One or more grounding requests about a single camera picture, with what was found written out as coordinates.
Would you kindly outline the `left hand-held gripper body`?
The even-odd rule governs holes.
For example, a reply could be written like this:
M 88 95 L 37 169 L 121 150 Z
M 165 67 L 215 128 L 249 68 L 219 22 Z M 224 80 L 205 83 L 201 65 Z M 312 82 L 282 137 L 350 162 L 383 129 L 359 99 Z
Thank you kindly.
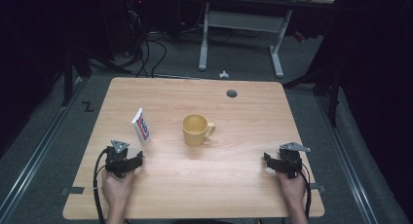
M 112 139 L 111 146 L 107 147 L 107 157 L 105 160 L 105 169 L 112 172 L 115 176 L 123 178 L 128 171 L 128 147 L 127 142 Z

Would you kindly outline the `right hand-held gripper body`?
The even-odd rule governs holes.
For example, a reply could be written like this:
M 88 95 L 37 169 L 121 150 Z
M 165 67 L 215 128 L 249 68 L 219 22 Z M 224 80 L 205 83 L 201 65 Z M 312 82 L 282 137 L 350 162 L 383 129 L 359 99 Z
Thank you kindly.
M 310 153 L 309 147 L 296 142 L 289 142 L 280 146 L 280 157 L 274 161 L 278 164 L 279 172 L 285 173 L 289 179 L 295 178 L 302 170 L 300 151 Z

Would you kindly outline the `white box with red-blue print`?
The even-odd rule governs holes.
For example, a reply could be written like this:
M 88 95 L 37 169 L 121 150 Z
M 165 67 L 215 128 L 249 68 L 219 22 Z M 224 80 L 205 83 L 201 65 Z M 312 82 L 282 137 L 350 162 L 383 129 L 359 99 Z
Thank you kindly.
M 142 145 L 146 145 L 150 141 L 150 131 L 146 124 L 143 109 L 139 108 L 131 121 L 136 134 Z

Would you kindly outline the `yellow mug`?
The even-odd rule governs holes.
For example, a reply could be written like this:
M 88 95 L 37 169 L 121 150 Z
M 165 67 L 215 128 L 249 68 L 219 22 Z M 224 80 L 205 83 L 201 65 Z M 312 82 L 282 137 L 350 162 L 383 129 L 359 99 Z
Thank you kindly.
M 215 123 L 209 122 L 201 114 L 189 114 L 182 121 L 184 141 L 189 146 L 201 146 L 214 134 Z

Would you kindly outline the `person's left hand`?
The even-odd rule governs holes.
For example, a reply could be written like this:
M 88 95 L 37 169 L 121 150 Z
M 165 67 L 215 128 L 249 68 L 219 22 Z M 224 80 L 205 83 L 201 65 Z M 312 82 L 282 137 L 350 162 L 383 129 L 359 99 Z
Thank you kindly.
M 124 205 L 131 193 L 134 171 L 128 172 L 119 178 L 113 172 L 102 172 L 102 191 L 106 201 L 110 205 Z

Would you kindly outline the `person's right hand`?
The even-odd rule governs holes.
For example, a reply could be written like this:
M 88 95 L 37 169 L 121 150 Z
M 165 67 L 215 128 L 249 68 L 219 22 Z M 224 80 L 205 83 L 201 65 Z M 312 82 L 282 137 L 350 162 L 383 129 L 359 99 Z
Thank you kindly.
M 303 204 L 306 183 L 301 176 L 289 179 L 284 173 L 277 173 L 281 183 L 282 195 L 289 205 Z

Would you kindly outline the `black metal stand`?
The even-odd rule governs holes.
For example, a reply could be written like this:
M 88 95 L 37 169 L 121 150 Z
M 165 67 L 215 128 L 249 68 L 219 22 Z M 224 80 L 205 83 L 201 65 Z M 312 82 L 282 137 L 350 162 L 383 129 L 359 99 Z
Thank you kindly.
M 282 86 L 285 89 L 291 89 L 300 84 L 314 83 L 313 94 L 315 96 L 328 95 L 329 102 L 327 104 L 327 119 L 329 123 L 336 128 L 336 110 L 338 105 L 338 94 L 340 88 L 341 67 L 333 65 L 324 67 L 317 71 L 307 72 L 293 81 L 290 81 Z
M 104 65 L 106 68 L 114 70 L 116 72 L 128 74 L 129 70 L 122 68 L 120 65 L 115 64 L 103 56 L 100 56 L 92 51 L 79 46 L 69 46 L 65 54 L 65 65 L 63 69 L 64 74 L 64 99 L 63 106 L 68 106 L 69 101 L 74 96 L 74 82 L 73 82 L 73 69 L 75 69 L 78 75 L 82 78 L 90 78 L 92 70 L 90 69 L 88 59 L 94 59 L 97 62 Z

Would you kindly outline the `desk with white metal legs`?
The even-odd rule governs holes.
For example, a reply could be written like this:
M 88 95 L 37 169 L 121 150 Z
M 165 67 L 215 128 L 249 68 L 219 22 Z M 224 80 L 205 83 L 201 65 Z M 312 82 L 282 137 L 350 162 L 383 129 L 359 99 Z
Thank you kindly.
M 281 0 L 287 3 L 310 3 L 332 5 L 334 0 Z M 287 9 L 282 16 L 270 16 L 258 13 L 235 13 L 230 10 L 212 10 L 209 3 L 205 4 L 203 40 L 200 50 L 199 69 L 207 69 L 208 32 L 211 27 L 239 29 L 256 32 L 276 33 L 278 37 L 275 43 L 269 47 L 269 53 L 278 78 L 283 77 L 282 65 L 279 57 L 279 49 L 287 30 L 292 10 Z

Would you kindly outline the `metal floor rail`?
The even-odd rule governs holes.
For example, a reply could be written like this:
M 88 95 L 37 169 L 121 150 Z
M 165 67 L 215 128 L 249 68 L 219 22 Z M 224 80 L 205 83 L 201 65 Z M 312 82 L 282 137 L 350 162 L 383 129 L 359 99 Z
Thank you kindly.
M 0 159 L 0 224 L 6 224 L 42 164 L 57 130 L 61 126 L 73 99 L 84 88 L 87 78 L 76 78 L 72 94 L 65 100 L 63 79 L 30 114 L 11 148 Z
M 355 167 L 353 166 L 349 154 L 345 148 L 344 141 L 342 140 L 342 137 L 338 129 L 334 127 L 331 124 L 331 121 L 329 120 L 328 107 L 326 101 L 323 97 L 319 96 L 316 96 L 315 100 L 322 113 L 323 119 L 326 121 L 328 125 L 330 134 L 332 135 L 339 162 L 342 166 L 346 180 L 350 186 L 351 192 L 356 201 L 357 208 L 361 214 L 364 224 L 379 224 L 375 212 L 370 204 L 370 201 L 366 196 L 365 189 L 357 176 Z

